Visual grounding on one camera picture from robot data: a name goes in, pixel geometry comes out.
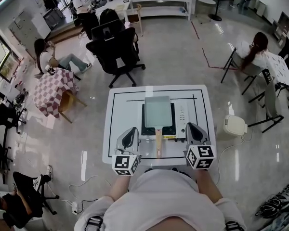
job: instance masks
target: gray folding chair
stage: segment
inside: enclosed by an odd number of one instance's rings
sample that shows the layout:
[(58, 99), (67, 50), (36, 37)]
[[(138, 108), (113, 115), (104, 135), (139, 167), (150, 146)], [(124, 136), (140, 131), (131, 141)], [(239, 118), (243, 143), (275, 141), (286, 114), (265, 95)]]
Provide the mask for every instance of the gray folding chair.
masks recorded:
[[(221, 80), (221, 83), (223, 82), (223, 79), (225, 78), (229, 67), (235, 67), (237, 69), (240, 68), (240, 66), (243, 63), (243, 59), (241, 57), (239, 57), (239, 55), (236, 53), (236, 48), (233, 50), (233, 52), (231, 53), (224, 69), (227, 67), (226, 72), (223, 75), (223, 78)], [(246, 81), (249, 77), (251, 77), (251, 82), (246, 86), (246, 88), (244, 89), (244, 91), (242, 92), (242, 95), (247, 91), (247, 89), (250, 87), (250, 85), (253, 83), (253, 81), (256, 79), (256, 77), (261, 73), (262, 69), (252, 63), (248, 64), (245, 69), (243, 70), (243, 73), (248, 75), (244, 81)]]
[(262, 133), (265, 133), (267, 130), (271, 129), (277, 123), (281, 122), (282, 119), (284, 119), (284, 117), (281, 115), (280, 102), (279, 102), (279, 99), (276, 97), (275, 85), (273, 81), (271, 81), (265, 89), (264, 103), (265, 103), (266, 119), (263, 121), (248, 125), (248, 127), (250, 128), (255, 125), (259, 125), (261, 123), (273, 120), (274, 123), (271, 126), (269, 126), (267, 129), (263, 130)]

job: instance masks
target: pink and white checkered tablecloth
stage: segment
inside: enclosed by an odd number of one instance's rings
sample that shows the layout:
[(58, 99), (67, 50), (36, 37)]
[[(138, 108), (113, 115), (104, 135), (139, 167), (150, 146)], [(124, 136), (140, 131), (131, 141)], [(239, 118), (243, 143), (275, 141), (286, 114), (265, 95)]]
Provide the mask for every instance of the pink and white checkered tablecloth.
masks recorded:
[(66, 90), (76, 92), (79, 90), (74, 82), (74, 73), (65, 69), (59, 69), (54, 75), (44, 74), (39, 79), (33, 94), (33, 102), (41, 112), (48, 116), (59, 118), (58, 107)]

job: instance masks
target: polished concrete floor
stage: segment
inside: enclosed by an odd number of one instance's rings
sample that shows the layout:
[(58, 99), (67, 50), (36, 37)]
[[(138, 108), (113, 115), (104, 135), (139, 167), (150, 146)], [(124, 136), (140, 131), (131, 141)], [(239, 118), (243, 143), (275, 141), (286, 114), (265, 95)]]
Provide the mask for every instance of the polished concrete floor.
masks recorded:
[[(196, 18), (192, 22), (184, 18), (161, 17), (143, 20), (144, 36), (139, 39), (140, 59), (146, 70), (134, 70), (131, 75), (138, 86), (204, 84), (208, 88), (215, 127), (227, 114), (235, 114), (245, 119), (247, 124), (265, 118), (265, 111), (257, 102), (248, 103), (256, 93), (263, 90), (265, 81), (258, 77), (256, 83), (241, 95), (246, 82), (237, 71), (229, 71), (224, 83), (222, 67), (225, 65), (237, 39), (252, 42), (257, 29), (238, 22), (223, 19), (200, 24)], [(275, 40), (269, 36), (269, 50), (278, 53)], [(88, 104), (83, 108), (75, 105), (67, 113), (73, 124), (64, 119), (45, 117), (28, 98), (27, 124), (23, 133), (16, 135), (11, 130), (8, 143), (12, 146), (14, 163), (12, 171), (20, 171), (29, 176), (37, 176), (46, 171), (48, 164), (53, 166), (54, 180), (49, 184), (53, 192), (62, 200), (94, 200), (103, 196), (109, 189), (107, 179), (113, 183), (116, 175), (110, 165), (102, 162), (103, 132), (109, 88), (113, 76), (106, 74), (85, 44), (87, 38), (71, 38), (57, 45), (56, 57), (74, 53), (93, 67), (83, 75), (78, 97)], [(27, 75), (25, 86), (32, 93), (37, 82), (33, 78), (37, 69)], [(127, 76), (122, 76), (114, 88), (130, 87)], [(279, 99), (285, 119), (271, 130), (262, 134), (270, 124), (262, 124), (249, 129), (246, 142), (227, 150), (220, 161), (220, 183), (224, 197), (233, 199), (249, 230), (257, 230), (263, 220), (254, 213), (259, 204), (269, 195), (282, 190), (289, 182), (289, 111), (287, 91), (282, 91)], [(241, 141), (217, 140), (218, 156), (224, 148)], [(87, 152), (86, 163), (82, 161)], [(131, 183), (146, 170), (138, 167)], [(210, 169), (217, 182), (219, 173), (217, 163)], [(51, 217), (44, 212), (46, 223), (53, 230), (72, 231), (77, 216), (63, 201), (52, 200), (51, 206), (58, 215)]]

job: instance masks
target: pan handle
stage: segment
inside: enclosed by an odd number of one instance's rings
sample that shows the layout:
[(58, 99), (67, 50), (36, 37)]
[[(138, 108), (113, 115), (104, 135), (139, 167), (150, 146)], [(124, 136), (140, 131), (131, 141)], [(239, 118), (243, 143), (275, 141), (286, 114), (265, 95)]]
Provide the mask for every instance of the pan handle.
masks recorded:
[(157, 158), (162, 157), (162, 129), (155, 129)]

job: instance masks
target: white workbench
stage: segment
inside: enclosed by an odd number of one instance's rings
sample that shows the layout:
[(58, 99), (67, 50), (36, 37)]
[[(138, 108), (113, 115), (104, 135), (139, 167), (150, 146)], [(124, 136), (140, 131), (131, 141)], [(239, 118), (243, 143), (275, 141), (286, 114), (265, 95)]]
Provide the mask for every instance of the white workbench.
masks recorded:
[[(171, 102), (184, 100), (188, 109), (188, 122), (204, 129), (212, 145), (216, 146), (214, 124), (209, 95), (204, 85), (183, 86), (147, 86), (116, 88), (109, 91), (104, 129), (103, 162), (112, 163), (118, 137), (127, 129), (137, 127), (141, 134), (141, 106), (145, 97), (170, 96)], [(141, 165), (169, 166), (185, 165), (183, 151), (186, 143), (163, 139), (162, 158), (156, 159), (155, 139), (141, 139), (139, 152), (142, 155)]]

